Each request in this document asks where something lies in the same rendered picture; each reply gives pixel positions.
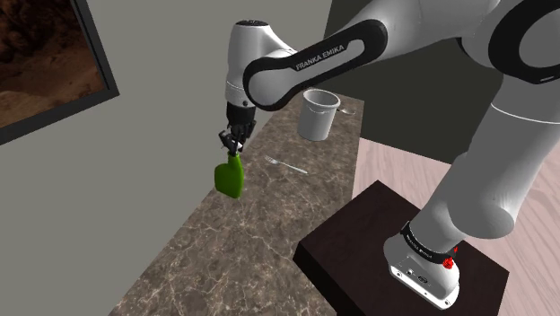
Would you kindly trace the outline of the green spray bottle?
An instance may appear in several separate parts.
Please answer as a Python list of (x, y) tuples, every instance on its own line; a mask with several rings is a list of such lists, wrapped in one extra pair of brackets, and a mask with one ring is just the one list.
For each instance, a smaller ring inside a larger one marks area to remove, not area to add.
[(215, 189), (224, 195), (237, 199), (244, 186), (244, 170), (238, 154), (227, 154), (227, 162), (214, 168)]

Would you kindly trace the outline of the black framed brown wall picture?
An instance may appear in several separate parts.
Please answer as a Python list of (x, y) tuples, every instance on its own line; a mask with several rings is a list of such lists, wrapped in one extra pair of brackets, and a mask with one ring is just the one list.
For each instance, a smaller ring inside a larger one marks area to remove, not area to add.
[(91, 0), (0, 0), (0, 145), (119, 95)]

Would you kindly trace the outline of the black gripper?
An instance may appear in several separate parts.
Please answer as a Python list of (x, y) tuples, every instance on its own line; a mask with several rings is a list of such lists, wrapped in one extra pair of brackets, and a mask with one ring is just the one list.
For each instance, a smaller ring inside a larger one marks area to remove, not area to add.
[[(226, 103), (226, 118), (228, 120), (227, 128), (222, 130), (218, 136), (229, 152), (240, 153), (244, 149), (244, 145), (251, 137), (256, 125), (255, 120), (256, 107), (245, 105), (234, 105), (231, 102)], [(235, 127), (235, 137), (231, 132), (231, 127)]]

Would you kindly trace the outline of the dark brown robot stand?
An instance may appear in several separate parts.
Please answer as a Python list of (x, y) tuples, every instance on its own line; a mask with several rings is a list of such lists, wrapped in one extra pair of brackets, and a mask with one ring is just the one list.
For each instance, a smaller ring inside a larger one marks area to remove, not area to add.
[(293, 260), (337, 316), (498, 316), (509, 272), (465, 241), (452, 306), (438, 309), (390, 273), (383, 243), (417, 211), (375, 181), (300, 240)]

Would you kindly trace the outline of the silver fork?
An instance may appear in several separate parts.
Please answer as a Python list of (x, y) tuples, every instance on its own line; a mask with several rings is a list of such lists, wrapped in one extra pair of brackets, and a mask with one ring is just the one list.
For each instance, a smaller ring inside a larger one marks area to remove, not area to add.
[(288, 163), (286, 163), (286, 162), (278, 161), (277, 159), (274, 159), (273, 157), (270, 157), (270, 156), (268, 156), (268, 155), (265, 155), (265, 159), (266, 159), (268, 162), (270, 162), (270, 163), (273, 163), (273, 164), (281, 164), (281, 165), (283, 165), (283, 166), (285, 166), (285, 167), (288, 167), (288, 168), (290, 168), (290, 169), (292, 169), (292, 170), (298, 171), (298, 172), (300, 172), (300, 173), (302, 173), (302, 174), (309, 174), (309, 173), (308, 173), (306, 170), (304, 170), (304, 169), (301, 169), (301, 168), (292, 166), (292, 165), (290, 165), (290, 164), (288, 164)]

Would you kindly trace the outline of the white bucket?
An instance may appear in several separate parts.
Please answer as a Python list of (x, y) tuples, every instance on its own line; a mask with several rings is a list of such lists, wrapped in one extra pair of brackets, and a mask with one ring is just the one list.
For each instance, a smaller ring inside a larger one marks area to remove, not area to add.
[(306, 90), (302, 94), (298, 134), (314, 142), (326, 140), (339, 105), (340, 99), (332, 92)]

